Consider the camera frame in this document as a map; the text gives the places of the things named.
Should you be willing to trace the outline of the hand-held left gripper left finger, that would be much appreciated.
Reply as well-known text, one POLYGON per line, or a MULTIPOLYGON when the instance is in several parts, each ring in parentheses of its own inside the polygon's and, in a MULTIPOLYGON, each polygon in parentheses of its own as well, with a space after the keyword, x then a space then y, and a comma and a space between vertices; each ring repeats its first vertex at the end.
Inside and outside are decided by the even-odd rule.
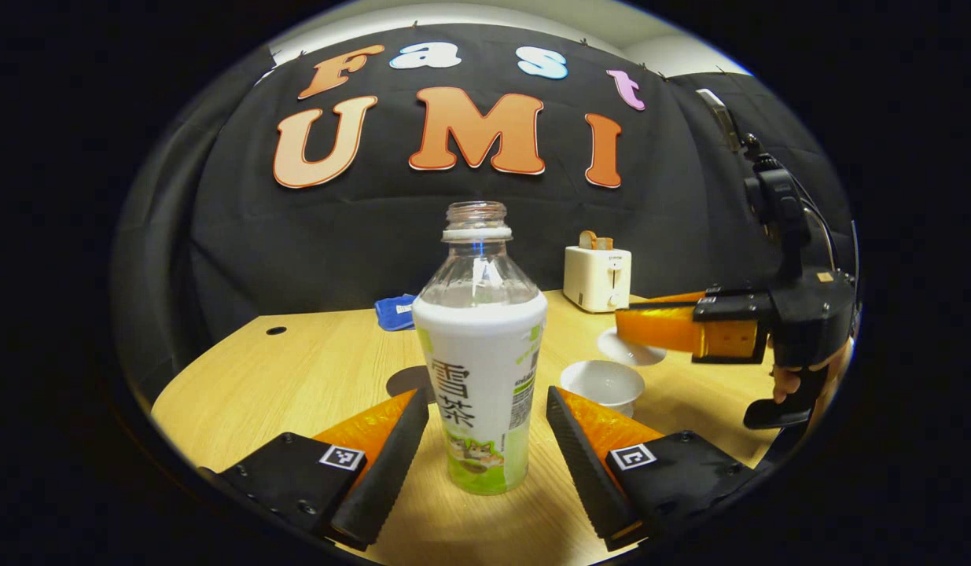
POLYGON ((427 422, 427 391, 413 389, 315 436, 283 432, 221 472, 201 472, 279 524, 363 551, 394 509, 427 422))

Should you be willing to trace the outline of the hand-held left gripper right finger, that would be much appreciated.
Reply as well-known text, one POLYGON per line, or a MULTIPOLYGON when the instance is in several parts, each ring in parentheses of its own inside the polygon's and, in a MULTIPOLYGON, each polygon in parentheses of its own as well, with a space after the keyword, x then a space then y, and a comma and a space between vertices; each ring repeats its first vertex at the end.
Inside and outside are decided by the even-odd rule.
POLYGON ((665 435, 557 386, 546 418, 608 551, 675 536, 758 476, 696 432, 665 435))

